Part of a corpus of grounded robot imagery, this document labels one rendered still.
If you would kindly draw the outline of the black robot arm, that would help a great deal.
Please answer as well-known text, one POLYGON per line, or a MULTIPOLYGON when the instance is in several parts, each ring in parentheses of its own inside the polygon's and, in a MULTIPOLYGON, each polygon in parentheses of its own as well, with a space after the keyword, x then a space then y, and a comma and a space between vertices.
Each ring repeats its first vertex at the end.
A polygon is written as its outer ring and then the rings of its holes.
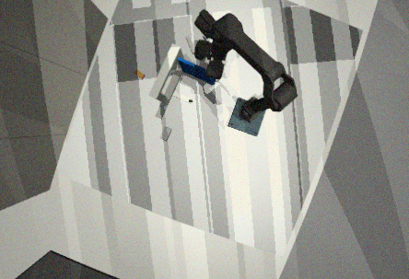
POLYGON ((281 111, 295 99, 297 88, 294 78, 286 73, 285 67, 265 52, 243 31, 242 24, 232 13, 226 13, 216 21, 207 10, 201 10, 194 25, 207 39, 198 40, 194 48, 194 56, 203 61, 206 57, 211 61, 211 49, 218 53, 230 52, 234 49, 262 78, 263 97, 250 98, 241 107, 240 117, 247 122, 256 119, 263 110, 281 111), (284 82, 276 90, 274 82, 283 77, 284 82))

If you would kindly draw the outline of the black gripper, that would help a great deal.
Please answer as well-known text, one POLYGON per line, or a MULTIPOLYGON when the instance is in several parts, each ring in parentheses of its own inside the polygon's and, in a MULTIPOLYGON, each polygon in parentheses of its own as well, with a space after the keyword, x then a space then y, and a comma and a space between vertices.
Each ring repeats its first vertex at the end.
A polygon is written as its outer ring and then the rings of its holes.
POLYGON ((215 79, 221 79, 223 70, 224 70, 224 64, 222 61, 226 61, 227 59, 228 52, 224 53, 218 53, 213 49, 211 49, 211 57, 214 58, 213 61, 209 62, 209 65, 206 68, 205 75, 208 77, 212 77, 215 79))

